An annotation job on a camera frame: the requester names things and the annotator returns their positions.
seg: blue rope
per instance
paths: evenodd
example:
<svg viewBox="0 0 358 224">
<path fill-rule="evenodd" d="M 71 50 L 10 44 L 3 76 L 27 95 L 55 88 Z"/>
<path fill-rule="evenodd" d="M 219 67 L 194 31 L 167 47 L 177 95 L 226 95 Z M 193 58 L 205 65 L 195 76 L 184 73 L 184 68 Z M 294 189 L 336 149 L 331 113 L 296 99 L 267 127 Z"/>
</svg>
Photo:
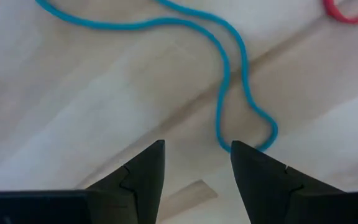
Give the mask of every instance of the blue rope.
<svg viewBox="0 0 358 224">
<path fill-rule="evenodd" d="M 181 25 L 186 26 L 191 29 L 194 29 L 198 31 L 199 33 L 206 36 L 219 50 L 219 53 L 221 54 L 222 60 L 223 60 L 223 81 L 221 83 L 221 86 L 219 88 L 218 93 L 218 102 L 216 107 L 216 137 L 218 139 L 219 145 L 226 150 L 227 152 L 231 151 L 230 145 L 224 140 L 221 132 L 221 117 L 222 117 L 222 110 L 223 110 L 223 103 L 224 103 L 224 96 L 226 95 L 229 84 L 230 84 L 230 63 L 229 63 L 229 57 L 227 56 L 226 51 L 224 50 L 223 46 L 219 42 L 215 36 L 210 33 L 205 28 L 199 26 L 198 24 L 185 20 L 185 19 L 179 19 L 179 18 L 172 18 L 172 17 L 159 17 L 155 19 L 150 19 L 142 22 L 133 22 L 133 23 L 113 23 L 113 22 L 98 22 L 98 21 L 91 21 L 88 19 L 82 19 L 76 16 L 69 15 L 65 12 L 62 12 L 58 10 L 56 7 L 52 6 L 47 0 L 35 0 L 41 7 L 43 7 L 46 11 L 51 13 L 52 15 L 60 18 L 63 21 L 76 24 L 79 26 L 89 27 L 92 29 L 110 29 L 110 30 L 141 30 L 141 29 L 148 29 L 155 26 L 162 26 L 162 25 Z M 236 31 L 236 29 L 230 25 L 227 21 L 224 19 L 221 19 L 218 16 L 215 16 L 214 14 L 210 14 L 207 12 L 197 11 L 194 9 L 190 9 L 187 7 L 179 6 L 173 2 L 170 2 L 168 0 L 156 0 L 160 4 L 163 4 L 164 6 L 170 7 L 173 10 L 176 10 L 178 12 L 188 14 L 191 16 L 200 17 L 203 19 L 207 19 L 213 22 L 216 22 L 223 27 L 225 27 L 235 38 L 241 53 L 241 62 L 242 62 L 242 86 L 244 89 L 244 94 L 246 96 L 246 99 L 248 101 L 249 106 L 264 120 L 266 120 L 272 128 L 272 132 L 268 139 L 260 146 L 257 147 L 260 151 L 265 151 L 268 149 L 274 142 L 274 140 L 277 138 L 278 134 L 278 126 L 277 123 L 274 121 L 274 119 L 269 116 L 266 112 L 264 112 L 262 109 L 260 109 L 256 102 L 254 101 L 252 97 L 252 93 L 250 91 L 249 82 L 248 82 L 248 71 L 249 71 L 249 64 L 248 64 L 248 58 L 247 58 L 247 51 L 246 46 L 244 44 L 244 41 L 242 40 L 242 37 Z"/>
</svg>

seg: wooden board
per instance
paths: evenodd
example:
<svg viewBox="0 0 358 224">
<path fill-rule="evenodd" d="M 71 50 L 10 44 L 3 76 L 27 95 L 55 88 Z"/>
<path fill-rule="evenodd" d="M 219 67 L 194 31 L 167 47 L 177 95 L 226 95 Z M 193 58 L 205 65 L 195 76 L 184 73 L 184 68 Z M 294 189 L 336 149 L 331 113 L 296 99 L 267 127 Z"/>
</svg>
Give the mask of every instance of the wooden board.
<svg viewBox="0 0 358 224">
<path fill-rule="evenodd" d="M 146 0 L 53 3 L 104 21 L 175 16 Z M 322 13 L 314 0 L 286 0 L 274 11 L 265 7 L 274 5 L 273 0 L 182 3 L 227 17 L 247 40 L 251 58 Z M 304 9 L 299 17 L 297 10 Z M 237 50 L 230 37 L 201 23 L 222 40 L 233 58 L 232 69 L 237 70 Z M 11 171 L 33 181 L 3 186 L 75 186 L 215 85 L 221 69 L 214 47 L 183 27 L 131 33 L 90 30 L 52 17 L 34 1 L 0 0 L 0 168 L 18 162 L 17 168 L 27 171 Z"/>
</svg>

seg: red cord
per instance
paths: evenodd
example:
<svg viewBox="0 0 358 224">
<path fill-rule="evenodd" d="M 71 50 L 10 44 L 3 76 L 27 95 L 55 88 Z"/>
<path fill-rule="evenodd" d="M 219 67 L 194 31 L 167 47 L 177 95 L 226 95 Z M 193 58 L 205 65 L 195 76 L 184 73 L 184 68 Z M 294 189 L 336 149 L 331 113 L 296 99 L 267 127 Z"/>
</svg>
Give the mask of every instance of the red cord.
<svg viewBox="0 0 358 224">
<path fill-rule="evenodd" d="M 353 18 L 345 17 L 340 10 L 335 6 L 334 0 L 323 0 L 324 7 L 326 8 L 327 14 L 335 18 L 339 22 L 347 24 L 358 24 L 358 16 Z"/>
</svg>

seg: robotic claw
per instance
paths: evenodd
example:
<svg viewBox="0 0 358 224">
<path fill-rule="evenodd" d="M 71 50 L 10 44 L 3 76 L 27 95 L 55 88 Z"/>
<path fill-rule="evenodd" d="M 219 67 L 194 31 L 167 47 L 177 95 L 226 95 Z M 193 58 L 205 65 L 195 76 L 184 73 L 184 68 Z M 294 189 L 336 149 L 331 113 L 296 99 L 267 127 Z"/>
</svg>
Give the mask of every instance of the robotic claw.
<svg viewBox="0 0 358 224">
<path fill-rule="evenodd" d="M 358 223 L 358 192 L 346 193 L 240 141 L 232 168 L 252 224 Z M 152 224 L 165 168 L 157 141 L 86 190 L 0 192 L 0 223 Z"/>
</svg>

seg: beige floor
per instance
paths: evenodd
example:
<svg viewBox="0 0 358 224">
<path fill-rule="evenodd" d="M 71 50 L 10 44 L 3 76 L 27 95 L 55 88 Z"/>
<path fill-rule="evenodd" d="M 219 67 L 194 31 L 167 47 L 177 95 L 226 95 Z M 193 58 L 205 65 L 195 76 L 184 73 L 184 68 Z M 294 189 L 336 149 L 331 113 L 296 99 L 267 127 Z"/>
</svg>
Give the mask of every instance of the beige floor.
<svg viewBox="0 0 358 224">
<path fill-rule="evenodd" d="M 175 15 L 146 0 L 54 2 L 93 19 Z M 280 125 L 268 154 L 358 190 L 358 27 L 321 17 L 315 0 L 181 3 L 225 17 L 247 41 L 252 91 Z M 341 7 L 358 12 L 358 1 Z M 229 36 L 200 22 L 222 40 L 238 77 Z M 86 187 L 164 138 L 160 221 L 243 223 L 228 155 L 213 133 L 220 78 L 216 50 L 184 28 L 100 32 L 59 21 L 32 1 L 1 0 L 0 189 Z M 235 80 L 225 135 L 257 144 L 269 129 Z"/>
</svg>

